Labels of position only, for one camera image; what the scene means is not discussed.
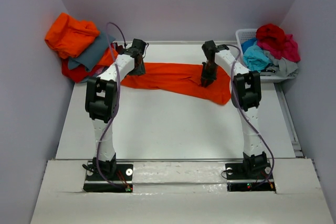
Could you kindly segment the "orange t shirt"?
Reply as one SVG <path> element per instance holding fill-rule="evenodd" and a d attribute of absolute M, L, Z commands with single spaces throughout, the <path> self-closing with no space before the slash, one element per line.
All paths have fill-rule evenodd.
<path fill-rule="evenodd" d="M 223 69 L 218 69 L 217 79 L 212 84 L 202 87 L 201 65 L 146 62 L 144 66 L 146 70 L 144 75 L 127 76 L 121 84 L 134 89 L 160 89 L 189 95 L 219 105 L 225 105 L 231 99 L 230 77 Z"/>

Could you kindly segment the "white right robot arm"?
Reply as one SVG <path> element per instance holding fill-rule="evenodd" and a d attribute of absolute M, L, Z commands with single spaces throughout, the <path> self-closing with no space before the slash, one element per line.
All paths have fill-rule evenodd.
<path fill-rule="evenodd" d="M 228 179 L 255 179 L 269 166 L 263 137 L 259 132 L 258 108 L 261 102 L 261 80 L 258 71 L 243 66 L 229 51 L 229 46 L 206 41 L 202 45 L 206 57 L 203 63 L 201 85 L 210 86 L 217 80 L 217 69 L 230 76 L 231 101 L 237 109 L 244 137 L 243 161 L 225 168 Z"/>

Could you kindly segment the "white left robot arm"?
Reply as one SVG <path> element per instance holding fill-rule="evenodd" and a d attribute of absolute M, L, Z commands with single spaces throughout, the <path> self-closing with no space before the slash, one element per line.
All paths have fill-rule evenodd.
<path fill-rule="evenodd" d="M 129 75 L 145 74 L 143 56 L 147 46 L 145 41 L 134 39 L 105 72 L 87 81 L 85 111 L 93 123 L 96 145 L 91 172 L 104 179 L 113 178 L 117 170 L 112 122 L 119 110 L 121 81 Z"/>

